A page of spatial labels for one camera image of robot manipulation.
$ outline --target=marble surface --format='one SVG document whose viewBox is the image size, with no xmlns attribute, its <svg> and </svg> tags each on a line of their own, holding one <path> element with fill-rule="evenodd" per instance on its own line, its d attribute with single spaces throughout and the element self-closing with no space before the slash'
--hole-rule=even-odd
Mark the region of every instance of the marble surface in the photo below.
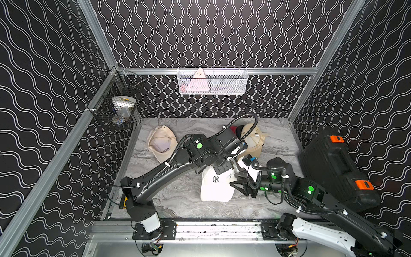
<svg viewBox="0 0 411 257">
<path fill-rule="evenodd" d="M 223 125 L 231 119 L 222 118 L 145 118 L 134 148 L 133 156 L 126 171 L 126 176 L 135 178 L 155 168 L 159 162 L 146 148 L 146 140 L 151 130 L 159 125 L 166 125 L 180 140 L 188 133 L 203 133 L 212 136 L 220 131 Z M 247 124 L 253 119 L 242 119 L 235 125 Z M 260 119 L 258 126 L 263 133 L 268 133 L 264 143 L 260 164 L 264 165 L 268 160 L 280 157 L 292 164 L 297 176 L 303 176 L 298 159 L 298 147 L 289 129 L 286 119 Z M 190 172 L 161 190 L 154 198 L 154 204 L 161 218 L 244 218 L 265 219 L 279 218 L 284 212 L 295 214 L 295 210 L 287 203 L 272 205 L 267 202 L 264 193 L 259 192 L 257 198 L 246 197 L 237 190 L 229 202 L 201 201 L 201 175 Z M 278 202 L 279 194 L 269 194 L 271 201 Z M 129 218 L 125 209 L 114 208 L 112 218 Z"/>
</svg>

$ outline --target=baseball cap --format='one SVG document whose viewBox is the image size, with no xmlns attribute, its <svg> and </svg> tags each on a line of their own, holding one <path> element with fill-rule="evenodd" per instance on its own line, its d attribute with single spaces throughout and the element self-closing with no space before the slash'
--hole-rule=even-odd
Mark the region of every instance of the baseball cap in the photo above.
<svg viewBox="0 0 411 257">
<path fill-rule="evenodd" d="M 234 194 L 230 182 L 236 181 L 234 170 L 230 169 L 220 175 L 215 173 L 213 166 L 208 166 L 202 173 L 201 193 L 202 201 L 228 202 Z"/>
<path fill-rule="evenodd" d="M 167 126 L 158 126 L 148 135 L 147 147 L 160 163 L 171 157 L 176 146 L 174 133 Z"/>
<path fill-rule="evenodd" d="M 247 133 L 247 131 L 253 126 L 254 123 L 244 125 L 241 131 L 241 137 Z M 238 158 L 250 154 L 252 157 L 260 157 L 261 150 L 263 148 L 264 141 L 267 134 L 262 133 L 258 126 L 256 126 L 251 133 L 244 139 L 248 148 L 242 154 L 238 155 Z"/>
</svg>

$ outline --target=wavy line pattern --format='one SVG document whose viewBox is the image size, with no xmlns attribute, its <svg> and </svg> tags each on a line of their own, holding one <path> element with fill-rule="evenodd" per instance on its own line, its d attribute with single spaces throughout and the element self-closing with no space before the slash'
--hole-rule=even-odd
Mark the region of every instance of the wavy line pattern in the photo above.
<svg viewBox="0 0 411 257">
<path fill-rule="evenodd" d="M 0 235 L 108 74 L 75 0 L 0 0 Z"/>
<path fill-rule="evenodd" d="M 124 77 L 128 83 L 136 76 Z M 137 109 L 144 118 L 232 118 L 254 112 L 260 118 L 287 118 L 309 75 L 249 76 L 243 95 L 182 95 L 176 76 L 149 76 Z"/>
<path fill-rule="evenodd" d="M 303 146 L 324 128 L 339 131 L 381 195 L 365 217 L 404 232 L 411 230 L 410 38 L 410 1 L 366 1 L 294 123 Z"/>
<path fill-rule="evenodd" d="M 103 130 L 93 120 L 13 256 L 81 256 L 100 218 L 131 130 Z"/>
<path fill-rule="evenodd" d="M 91 2 L 122 67 L 315 67 L 351 0 Z"/>
</svg>

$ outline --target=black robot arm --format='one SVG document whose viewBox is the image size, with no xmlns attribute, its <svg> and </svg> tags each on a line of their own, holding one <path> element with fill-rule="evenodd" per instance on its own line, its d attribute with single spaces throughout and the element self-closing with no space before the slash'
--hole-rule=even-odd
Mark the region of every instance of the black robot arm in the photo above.
<svg viewBox="0 0 411 257">
<path fill-rule="evenodd" d="M 232 169 L 229 161 L 247 148 L 244 142 L 246 135 L 239 139 L 229 126 L 239 118 L 231 121 L 224 129 L 212 137 L 204 134 L 188 134 L 178 143 L 172 156 L 151 171 L 138 178 L 124 177 L 120 183 L 127 197 L 126 209 L 135 221 L 143 221 L 152 217 L 155 207 L 152 198 L 168 184 L 189 171 L 201 173 L 207 166 L 213 166 L 217 174 Z M 251 132 L 257 125 L 255 119 Z"/>
</svg>

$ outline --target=black case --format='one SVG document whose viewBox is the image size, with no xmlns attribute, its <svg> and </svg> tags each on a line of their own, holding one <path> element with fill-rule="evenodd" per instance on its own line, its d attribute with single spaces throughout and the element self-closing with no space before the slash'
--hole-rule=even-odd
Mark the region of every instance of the black case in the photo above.
<svg viewBox="0 0 411 257">
<path fill-rule="evenodd" d="M 299 156 L 304 176 L 323 186 L 338 201 L 360 212 L 381 203 L 375 190 L 360 190 L 356 180 L 367 181 L 348 154 L 345 143 L 333 143 L 330 136 L 339 136 L 329 130 L 322 131 Z"/>
</svg>

